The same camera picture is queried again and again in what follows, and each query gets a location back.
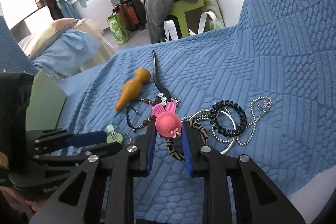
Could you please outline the green hair clip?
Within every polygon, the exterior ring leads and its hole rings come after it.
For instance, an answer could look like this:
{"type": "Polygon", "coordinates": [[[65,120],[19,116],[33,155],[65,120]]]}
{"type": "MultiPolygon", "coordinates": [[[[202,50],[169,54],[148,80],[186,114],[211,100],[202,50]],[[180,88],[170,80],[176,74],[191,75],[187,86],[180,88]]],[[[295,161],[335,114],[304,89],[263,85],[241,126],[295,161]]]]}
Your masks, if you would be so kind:
{"type": "Polygon", "coordinates": [[[116,132],[112,124],[108,125],[106,129],[108,131],[108,136],[106,138],[107,143],[123,143],[123,136],[116,132]]]}

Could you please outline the black beige patterned bangle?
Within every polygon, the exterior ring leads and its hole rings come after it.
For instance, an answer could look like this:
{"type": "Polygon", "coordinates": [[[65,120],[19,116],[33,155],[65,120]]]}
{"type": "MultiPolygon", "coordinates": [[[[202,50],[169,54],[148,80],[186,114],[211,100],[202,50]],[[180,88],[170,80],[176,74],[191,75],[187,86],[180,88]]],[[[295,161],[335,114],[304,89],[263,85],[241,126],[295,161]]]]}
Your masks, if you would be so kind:
{"type": "MultiPolygon", "coordinates": [[[[202,140],[203,144],[207,145],[209,135],[207,133],[206,128],[202,124],[196,121],[189,121],[189,126],[190,126],[190,129],[192,129],[194,132],[197,132],[198,137],[202,140]]],[[[175,149],[174,138],[166,139],[166,147],[167,147],[169,155],[173,157],[175,160],[185,161],[185,157],[183,153],[178,152],[175,149]]]]}

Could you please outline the pink hat hair clip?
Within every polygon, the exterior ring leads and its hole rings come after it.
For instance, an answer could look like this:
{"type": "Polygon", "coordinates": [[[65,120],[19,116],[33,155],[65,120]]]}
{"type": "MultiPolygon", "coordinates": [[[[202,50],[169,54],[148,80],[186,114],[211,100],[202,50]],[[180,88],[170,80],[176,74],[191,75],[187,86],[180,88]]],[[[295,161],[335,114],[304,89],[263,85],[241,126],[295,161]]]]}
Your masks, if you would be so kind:
{"type": "Polygon", "coordinates": [[[177,104],[166,102],[166,105],[157,104],[152,107],[152,113],[155,116],[155,128],[157,133],[164,138],[175,139],[181,134],[182,122],[175,113],[177,104]]]}

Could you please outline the black hair stick with rhinestones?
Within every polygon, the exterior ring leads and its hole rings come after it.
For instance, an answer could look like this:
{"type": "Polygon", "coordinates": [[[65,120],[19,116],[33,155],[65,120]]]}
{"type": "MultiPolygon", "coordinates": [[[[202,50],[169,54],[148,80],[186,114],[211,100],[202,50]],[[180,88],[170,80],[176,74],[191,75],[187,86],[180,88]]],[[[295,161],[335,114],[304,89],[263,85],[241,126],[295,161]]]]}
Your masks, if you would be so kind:
{"type": "Polygon", "coordinates": [[[171,101],[171,94],[167,90],[167,88],[165,88],[163,84],[161,84],[161,81],[159,79],[159,70],[158,70],[155,51],[152,50],[151,53],[153,56],[153,80],[154,80],[155,87],[159,91],[158,95],[156,96],[155,102],[157,104],[161,104],[162,106],[166,106],[167,102],[171,101]]]}

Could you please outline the brown wooden gourd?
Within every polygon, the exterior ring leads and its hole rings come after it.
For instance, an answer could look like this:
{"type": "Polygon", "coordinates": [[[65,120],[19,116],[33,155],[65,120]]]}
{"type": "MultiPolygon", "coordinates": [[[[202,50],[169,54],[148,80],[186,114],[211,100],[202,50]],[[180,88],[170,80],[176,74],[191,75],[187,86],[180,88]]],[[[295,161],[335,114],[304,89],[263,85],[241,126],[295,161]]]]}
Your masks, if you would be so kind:
{"type": "Polygon", "coordinates": [[[115,110],[121,111],[130,101],[136,99],[142,92],[143,84],[150,81],[150,72],[145,68],[138,68],[135,71],[134,79],[127,81],[122,89],[116,103],[115,110]]]}

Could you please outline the green cardboard box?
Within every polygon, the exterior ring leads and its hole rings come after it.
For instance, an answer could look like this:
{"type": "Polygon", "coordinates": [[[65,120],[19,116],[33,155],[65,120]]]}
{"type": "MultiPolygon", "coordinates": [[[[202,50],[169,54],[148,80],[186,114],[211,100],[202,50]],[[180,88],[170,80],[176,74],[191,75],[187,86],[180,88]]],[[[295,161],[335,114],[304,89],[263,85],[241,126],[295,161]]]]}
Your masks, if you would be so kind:
{"type": "Polygon", "coordinates": [[[26,112],[26,130],[56,128],[64,102],[65,92],[58,82],[41,70],[34,77],[30,104],[26,112]]]}

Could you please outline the light blue pillow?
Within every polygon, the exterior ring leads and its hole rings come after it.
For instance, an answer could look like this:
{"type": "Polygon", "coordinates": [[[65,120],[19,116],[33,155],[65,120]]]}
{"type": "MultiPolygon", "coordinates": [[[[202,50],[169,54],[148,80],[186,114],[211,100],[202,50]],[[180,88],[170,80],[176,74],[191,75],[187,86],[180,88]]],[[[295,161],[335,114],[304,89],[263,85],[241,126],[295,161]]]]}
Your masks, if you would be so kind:
{"type": "Polygon", "coordinates": [[[86,32],[66,30],[33,59],[33,65],[38,70],[44,70],[50,77],[64,79],[79,73],[100,46],[100,40],[86,32]]]}

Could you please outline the blue textured sofa cover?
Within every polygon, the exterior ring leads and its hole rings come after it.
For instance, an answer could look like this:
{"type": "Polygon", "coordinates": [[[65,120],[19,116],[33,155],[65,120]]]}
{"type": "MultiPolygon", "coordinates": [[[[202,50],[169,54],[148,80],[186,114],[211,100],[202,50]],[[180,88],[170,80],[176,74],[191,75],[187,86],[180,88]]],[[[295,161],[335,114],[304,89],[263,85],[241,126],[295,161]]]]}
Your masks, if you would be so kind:
{"type": "MultiPolygon", "coordinates": [[[[122,150],[134,144],[156,120],[152,50],[181,122],[202,124],[207,145],[224,156],[231,223],[335,223],[335,0],[244,0],[235,26],[121,51],[62,80],[59,128],[108,136],[112,124],[122,150]],[[138,68],[150,81],[116,111],[138,68]]],[[[1,64],[37,75],[5,23],[1,64]]],[[[203,223],[203,178],[169,155],[166,139],[157,133],[149,176],[133,180],[134,223],[203,223]]],[[[28,173],[12,180],[40,206],[32,223],[113,223],[117,154],[68,167],[34,162],[106,143],[27,151],[28,173]]]]}

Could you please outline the beige blanket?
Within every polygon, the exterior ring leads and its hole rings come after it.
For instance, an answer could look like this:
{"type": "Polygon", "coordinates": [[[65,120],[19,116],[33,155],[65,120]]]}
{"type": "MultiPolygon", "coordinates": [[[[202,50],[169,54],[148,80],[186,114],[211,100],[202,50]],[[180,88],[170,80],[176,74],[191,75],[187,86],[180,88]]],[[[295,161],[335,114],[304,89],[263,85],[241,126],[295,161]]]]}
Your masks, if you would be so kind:
{"type": "Polygon", "coordinates": [[[44,30],[30,35],[19,42],[21,50],[25,53],[30,61],[39,56],[44,50],[52,45],[56,39],[66,30],[79,30],[86,32],[96,39],[99,39],[101,46],[98,52],[81,67],[80,72],[95,67],[96,65],[107,62],[113,55],[113,47],[103,37],[104,31],[98,27],[92,20],[64,18],[52,22],[44,30]]]}

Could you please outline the green shopping bag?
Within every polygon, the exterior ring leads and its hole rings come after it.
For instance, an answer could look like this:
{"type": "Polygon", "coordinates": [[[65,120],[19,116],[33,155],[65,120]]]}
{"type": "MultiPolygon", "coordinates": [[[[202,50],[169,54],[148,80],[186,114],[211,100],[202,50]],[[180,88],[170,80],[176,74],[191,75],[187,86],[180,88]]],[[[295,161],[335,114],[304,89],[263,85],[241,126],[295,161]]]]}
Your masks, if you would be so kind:
{"type": "Polygon", "coordinates": [[[129,31],[126,29],[120,14],[113,13],[108,17],[108,26],[118,45],[123,45],[129,40],[129,31]]]}

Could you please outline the red suitcase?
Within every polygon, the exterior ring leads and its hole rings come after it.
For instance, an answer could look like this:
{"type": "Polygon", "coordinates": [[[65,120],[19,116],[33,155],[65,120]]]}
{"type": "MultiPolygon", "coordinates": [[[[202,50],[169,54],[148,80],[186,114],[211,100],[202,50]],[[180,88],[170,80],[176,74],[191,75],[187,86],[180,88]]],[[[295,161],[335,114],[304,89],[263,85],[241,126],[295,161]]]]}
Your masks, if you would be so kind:
{"type": "Polygon", "coordinates": [[[116,6],[113,12],[121,16],[122,22],[128,31],[133,32],[139,29],[139,19],[130,2],[116,6]]]}

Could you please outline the green plastic stool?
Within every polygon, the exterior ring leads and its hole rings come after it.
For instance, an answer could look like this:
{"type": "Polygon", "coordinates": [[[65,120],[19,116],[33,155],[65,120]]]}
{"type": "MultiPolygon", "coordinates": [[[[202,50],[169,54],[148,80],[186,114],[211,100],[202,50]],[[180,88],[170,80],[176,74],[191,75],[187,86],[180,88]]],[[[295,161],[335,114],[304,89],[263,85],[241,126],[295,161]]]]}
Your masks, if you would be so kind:
{"type": "Polygon", "coordinates": [[[175,1],[168,12],[165,20],[172,20],[177,30],[179,39],[189,36],[189,30],[198,32],[201,14],[206,11],[204,0],[197,3],[183,0],[175,1]]]}

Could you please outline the white strapped tote bag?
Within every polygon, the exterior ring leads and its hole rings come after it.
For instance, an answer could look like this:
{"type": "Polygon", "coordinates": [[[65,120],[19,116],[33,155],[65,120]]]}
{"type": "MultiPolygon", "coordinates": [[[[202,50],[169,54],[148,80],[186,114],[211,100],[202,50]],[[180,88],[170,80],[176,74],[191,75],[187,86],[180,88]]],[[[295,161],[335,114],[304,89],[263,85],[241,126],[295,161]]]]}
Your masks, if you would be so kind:
{"type": "Polygon", "coordinates": [[[190,10],[183,15],[168,15],[163,24],[163,41],[178,40],[207,31],[221,29],[212,11],[190,10]]]}

